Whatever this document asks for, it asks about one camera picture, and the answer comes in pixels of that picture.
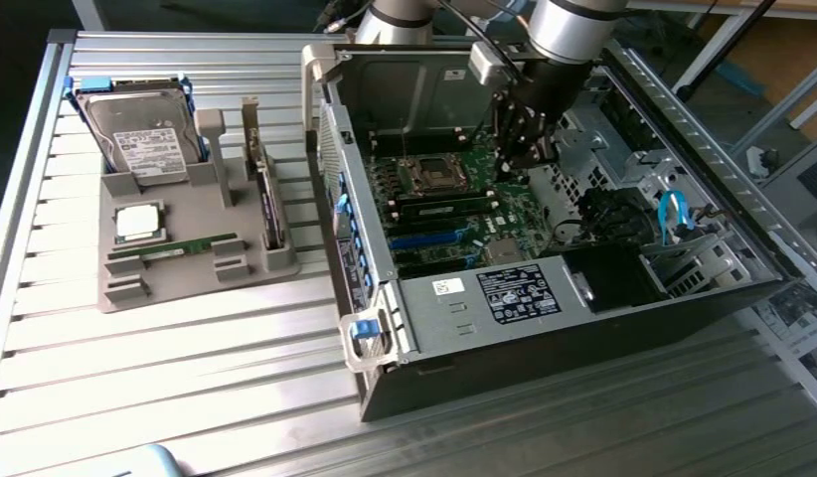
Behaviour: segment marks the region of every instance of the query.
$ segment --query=label sticker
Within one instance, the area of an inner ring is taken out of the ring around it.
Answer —
[[[465,283],[462,282],[462,278],[438,280],[432,282],[432,289],[436,295],[448,295],[450,293],[465,291]]]
[[[156,253],[148,253],[140,256],[140,259],[145,261],[160,260],[163,258],[168,258],[169,256],[179,256],[184,254],[184,248],[177,248],[176,250],[168,251],[157,251]]]
[[[460,81],[467,76],[467,70],[446,70],[444,81]]]
[[[450,207],[439,207],[435,209],[423,209],[418,212],[418,216],[431,216],[434,214],[450,214],[455,208]]]
[[[171,127],[116,132],[113,139],[128,170],[136,177],[184,172],[184,155]]]
[[[477,279],[502,325],[562,311],[537,264],[479,273]]]

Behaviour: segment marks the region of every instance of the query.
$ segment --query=white label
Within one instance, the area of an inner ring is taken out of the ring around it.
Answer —
[[[156,253],[148,253],[147,255],[141,255],[140,258],[145,261],[159,260],[160,258],[167,258],[168,256],[179,256],[184,254],[184,248],[177,248],[176,250],[159,251]]]
[[[116,132],[113,139],[128,170],[136,177],[184,172],[184,156],[171,127]]]
[[[438,209],[423,209],[418,216],[431,216],[432,214],[450,214],[454,207],[439,207]]]
[[[152,235],[157,230],[157,208],[152,205],[125,207],[116,211],[115,220],[120,237]]]
[[[120,236],[120,237],[123,237],[125,241],[133,241],[133,240],[140,240],[140,239],[151,239],[153,235],[155,235],[155,232],[147,232],[145,234],[133,234],[131,236]]]
[[[465,291],[465,283],[462,283],[462,278],[438,280],[432,282],[432,289],[436,295],[448,295]]]
[[[446,70],[444,81],[460,81],[467,76],[467,70]]]

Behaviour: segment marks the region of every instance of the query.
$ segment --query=hard drive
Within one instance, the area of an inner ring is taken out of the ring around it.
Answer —
[[[192,106],[179,80],[84,79],[73,107],[91,128],[105,171],[131,172],[140,186],[187,180],[186,164],[206,157]]]

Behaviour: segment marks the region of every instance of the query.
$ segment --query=barcode sticker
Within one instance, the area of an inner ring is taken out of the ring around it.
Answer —
[[[113,139],[128,170],[136,177],[184,172],[184,155],[171,127],[116,132]]]
[[[467,70],[446,70],[444,81],[460,81],[467,77]]]
[[[432,289],[436,295],[448,295],[465,291],[465,283],[462,283],[462,278],[438,280],[432,282]]]

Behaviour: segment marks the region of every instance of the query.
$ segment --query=blue cable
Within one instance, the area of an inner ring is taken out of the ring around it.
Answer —
[[[474,253],[473,255],[467,255],[465,257],[465,269],[470,269],[477,263],[477,258],[479,258],[479,254]]]
[[[686,203],[686,196],[681,191],[667,191],[659,199],[659,209],[657,211],[657,217],[659,220],[659,229],[662,231],[662,245],[669,244],[669,205],[671,198],[677,200],[677,225],[685,225],[689,230],[695,227],[694,222],[689,219],[689,204]]]
[[[465,237],[465,234],[467,233],[467,231],[471,229],[470,226],[465,227],[463,229],[456,229],[456,238],[458,241],[462,241],[462,238]]]

